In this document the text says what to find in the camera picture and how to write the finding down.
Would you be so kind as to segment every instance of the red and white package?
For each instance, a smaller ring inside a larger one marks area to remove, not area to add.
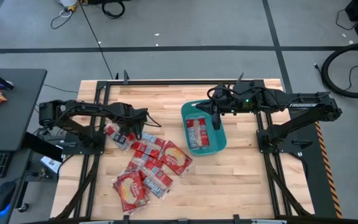
[[[165,140],[151,134],[142,133],[142,139],[132,144],[131,148],[158,159],[164,144]]]
[[[187,119],[186,127],[190,148],[199,149],[209,146],[205,117]]]
[[[127,170],[128,171],[130,171],[130,170],[138,171],[148,161],[150,161],[151,163],[153,163],[160,169],[163,166],[163,162],[158,161],[158,160],[156,160],[146,154],[143,154],[139,151],[136,151],[134,154],[134,157],[132,157],[132,160],[129,162],[129,164],[127,166]]]
[[[130,133],[129,136],[123,136],[118,133],[119,128],[115,125],[108,124],[104,127],[104,132],[116,143],[121,151],[127,151],[135,141],[135,134]]]
[[[119,194],[124,213],[134,213],[144,208],[149,201],[139,172],[129,172],[117,177],[113,186]]]
[[[140,178],[157,198],[164,198],[173,184],[173,180],[151,161],[140,168]]]
[[[171,141],[163,147],[160,160],[179,176],[185,175],[193,165],[193,160]]]

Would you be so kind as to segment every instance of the cable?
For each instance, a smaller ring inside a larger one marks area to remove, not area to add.
[[[341,96],[346,96],[346,97],[350,97],[350,98],[358,98],[358,93],[348,91],[348,89],[343,90],[343,89],[339,88],[338,86],[336,86],[333,83],[333,81],[331,80],[331,78],[329,77],[329,74],[328,74],[328,68],[329,68],[329,65],[331,64],[331,62],[336,57],[338,57],[341,54],[343,54],[345,52],[348,52],[350,50],[358,50],[358,44],[348,45],[346,47],[343,47],[343,48],[335,51],[330,56],[328,56],[328,58],[324,61],[323,66],[321,67],[320,75],[321,75],[322,82],[325,84],[325,86],[328,89],[332,90],[333,92],[335,92],[335,93],[337,93],[338,95],[341,95]]]
[[[68,16],[63,16],[64,13],[66,13],[66,12],[69,12],[70,15],[68,15]],[[73,12],[72,12],[71,10],[69,10],[69,9],[67,9],[67,8],[64,8],[64,10],[62,10],[62,11],[59,13],[59,16],[53,18],[53,19],[50,21],[50,28],[52,28],[52,29],[58,29],[59,27],[61,27],[62,25],[64,25],[67,21],[69,21],[72,15],[73,15]],[[54,27],[54,26],[53,26],[53,22],[54,22],[55,19],[58,19],[59,17],[67,18],[67,19],[66,19],[62,24],[60,24],[59,26]]]
[[[121,7],[122,7],[122,10],[119,14],[113,14],[107,10],[104,9],[104,7],[106,6],[107,3],[113,3],[113,2],[116,2],[118,3]],[[109,18],[109,19],[117,19],[117,18],[120,18],[122,15],[124,15],[125,13],[125,5],[124,3],[122,3],[122,1],[120,0],[105,0],[103,3],[102,3],[102,11],[103,11],[103,14]]]
[[[352,30],[353,28],[355,28],[355,26],[358,25],[358,23],[354,24],[352,27],[350,28],[346,28],[346,27],[343,27],[341,25],[338,24],[338,19],[339,19],[339,13],[342,12],[342,11],[345,11],[345,9],[342,9],[342,10],[339,10],[338,13],[336,14],[336,20],[335,20],[335,24],[337,26],[339,26],[340,28],[344,29],[344,30]]]
[[[349,90],[352,87],[352,71],[353,69],[358,68],[358,65],[353,66],[349,72],[349,87],[347,87],[344,91]]]
[[[60,168],[62,168],[62,165],[63,165],[67,160],[69,160],[71,157],[73,157],[73,156],[74,156],[74,155],[68,156],[67,159],[65,159],[65,160],[60,164],[59,168],[57,169],[57,180],[59,180],[59,177],[60,177],[59,172],[60,172]]]
[[[147,125],[147,126],[151,126],[151,127],[157,127],[157,128],[161,128],[161,124],[158,124],[158,122],[156,122],[150,115],[149,113],[147,113],[147,116],[156,124],[156,125],[151,125],[151,124],[147,124],[147,123],[144,123],[144,125]]]
[[[24,177],[27,177],[28,175],[34,175],[34,174],[40,175],[40,174],[46,174],[46,172],[32,172],[32,171],[28,171]],[[11,182],[15,182],[15,181],[19,180],[20,178],[23,178],[23,177],[18,177],[18,178],[16,178],[16,179],[13,179]]]
[[[51,86],[51,85],[48,85],[48,84],[44,84],[44,86],[47,86],[47,87],[50,87],[50,88],[54,88],[54,89],[60,90],[60,91],[65,91],[65,92],[67,92],[67,93],[78,93],[77,91],[62,90],[61,88],[57,88],[57,87],[54,87],[54,86]]]
[[[109,65],[107,64],[106,58],[104,57],[103,50],[102,50],[102,48],[100,47],[100,44],[99,44],[99,40],[98,40],[98,38],[96,37],[96,34],[94,33],[94,31],[93,31],[93,29],[92,29],[91,23],[90,23],[90,21],[88,20],[88,17],[86,16],[86,13],[85,13],[85,10],[84,10],[84,7],[82,6],[82,4],[80,4],[80,7],[81,7],[81,10],[82,10],[82,12],[83,12],[83,14],[84,14],[84,16],[85,16],[86,21],[88,22],[89,28],[90,28],[91,31],[92,31],[93,37],[94,37],[94,39],[96,40],[96,43],[98,44],[100,53],[102,54],[102,57],[103,57],[103,60],[104,60],[104,63],[106,64],[106,67],[107,67],[107,69],[109,70],[110,77],[111,77],[111,79],[113,80],[110,67],[109,67]]]

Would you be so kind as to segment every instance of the computer mouse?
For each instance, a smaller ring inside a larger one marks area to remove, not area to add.
[[[11,202],[15,188],[15,182],[5,182],[0,186],[0,212],[5,210]]]

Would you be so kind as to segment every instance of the desk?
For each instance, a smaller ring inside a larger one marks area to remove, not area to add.
[[[186,146],[180,108],[187,101],[205,99],[206,91],[219,81],[209,80],[207,83],[210,85],[147,85],[148,81],[130,81],[130,85],[112,86],[108,103],[121,101],[132,104],[134,108],[148,108],[151,117],[162,127],[145,126],[144,131],[173,141],[195,162],[183,178],[166,169],[175,181],[172,191],[164,200],[151,196],[151,204],[131,215],[131,220],[232,219],[234,214],[241,218],[273,218],[263,155],[259,153],[255,135],[258,126],[254,114],[223,116],[226,148],[215,155],[195,157]],[[279,79],[264,82],[267,88],[282,89]],[[93,102],[96,84],[97,81],[82,81],[77,100]],[[265,116],[262,117],[267,127]],[[288,111],[274,113],[272,118],[275,124],[284,123],[289,120]],[[82,125],[90,123],[86,116],[77,116],[74,120]],[[133,153],[125,154],[110,139],[106,140],[106,149],[99,162],[92,220],[122,219],[121,202],[117,192],[111,188],[111,179],[126,168]],[[302,163],[287,154],[282,154],[281,160],[288,188],[304,208],[313,213]],[[58,215],[75,193],[82,161],[83,156],[74,156],[62,167],[51,217]],[[276,190],[280,210],[284,211],[281,194],[278,188]],[[85,192],[83,205],[87,197]],[[85,206],[82,206],[80,215],[84,214]]]
[[[13,90],[2,91],[8,101],[0,104],[0,150],[15,152],[5,178],[0,178],[0,185],[22,177],[28,168],[32,153],[22,149],[22,141],[46,74],[44,69],[0,69],[0,77],[15,85]],[[0,216],[0,223],[9,222],[23,185],[23,179],[16,181],[11,205],[6,214]]]

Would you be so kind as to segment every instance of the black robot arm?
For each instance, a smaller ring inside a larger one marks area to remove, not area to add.
[[[72,116],[98,116],[107,117],[120,127],[121,135],[134,133],[141,138],[143,126],[147,121],[147,108],[134,109],[126,103],[112,103],[110,105],[97,105],[93,103],[77,102],[75,100],[53,100],[39,105],[39,124],[52,129],[59,127],[78,136],[85,145],[98,144],[94,129],[82,126],[70,119]]]
[[[285,108],[309,109],[301,116],[281,125],[269,126],[265,142],[274,144],[289,133],[307,126],[315,121],[335,121],[342,111],[329,92],[287,94],[281,90],[269,89],[257,82],[242,82],[242,76],[233,89],[219,84],[207,92],[209,100],[196,105],[213,118],[214,129],[221,126],[220,115],[225,113],[274,113]]]

